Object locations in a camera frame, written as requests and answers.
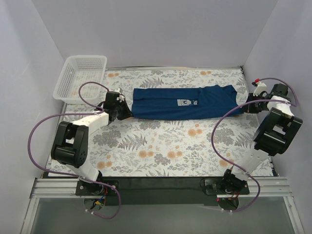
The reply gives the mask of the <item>blue printed t-shirt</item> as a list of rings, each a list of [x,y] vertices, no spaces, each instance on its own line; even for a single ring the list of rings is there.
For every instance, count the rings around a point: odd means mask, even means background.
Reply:
[[[232,85],[199,88],[134,89],[132,113],[151,120],[218,118],[238,106]]]

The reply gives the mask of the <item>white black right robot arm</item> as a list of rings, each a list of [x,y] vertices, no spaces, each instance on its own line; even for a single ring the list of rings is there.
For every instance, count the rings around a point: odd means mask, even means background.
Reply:
[[[233,165],[225,171],[220,187],[227,194],[239,193],[247,186],[249,175],[263,161],[283,154],[303,124],[302,119],[291,112],[287,85],[275,84],[269,93],[266,84],[260,80],[255,80],[253,86],[255,90],[249,93],[247,101],[256,102],[243,107],[243,112],[258,114],[268,111],[268,114],[254,134],[251,153],[244,156],[237,166]]]

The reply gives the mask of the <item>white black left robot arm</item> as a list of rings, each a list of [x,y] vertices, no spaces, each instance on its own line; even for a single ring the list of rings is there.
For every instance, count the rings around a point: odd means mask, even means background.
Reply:
[[[73,122],[62,121],[58,125],[51,150],[51,158],[81,177],[83,187],[93,195],[100,194],[104,184],[99,180],[101,172],[88,159],[89,136],[117,119],[124,120],[133,116],[120,88],[107,92],[105,101],[97,107],[98,110],[100,108],[104,109],[101,114]]]

